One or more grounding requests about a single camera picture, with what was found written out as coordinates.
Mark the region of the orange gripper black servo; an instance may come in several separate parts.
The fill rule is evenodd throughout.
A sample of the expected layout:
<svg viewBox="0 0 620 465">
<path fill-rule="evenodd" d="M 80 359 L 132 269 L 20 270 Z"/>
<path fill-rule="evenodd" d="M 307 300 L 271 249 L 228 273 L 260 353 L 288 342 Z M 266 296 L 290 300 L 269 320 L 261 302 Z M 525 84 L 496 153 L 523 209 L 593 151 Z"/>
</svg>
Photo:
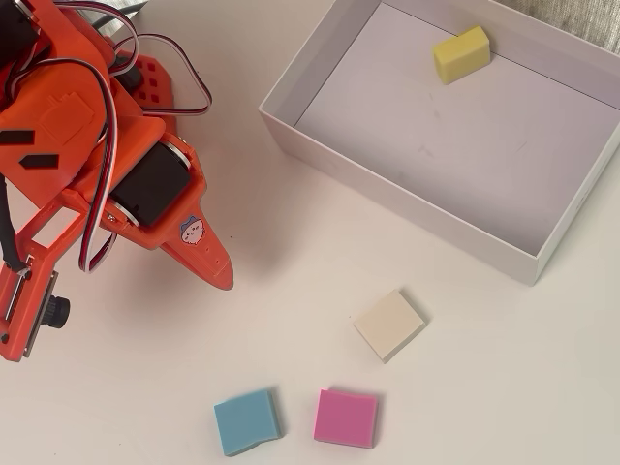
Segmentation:
<svg viewBox="0 0 620 465">
<path fill-rule="evenodd" d="M 233 287 L 229 254 L 201 209 L 206 181 L 196 151 L 164 135 L 157 118 L 121 118 L 106 229 L 162 249 L 208 284 Z"/>
</svg>

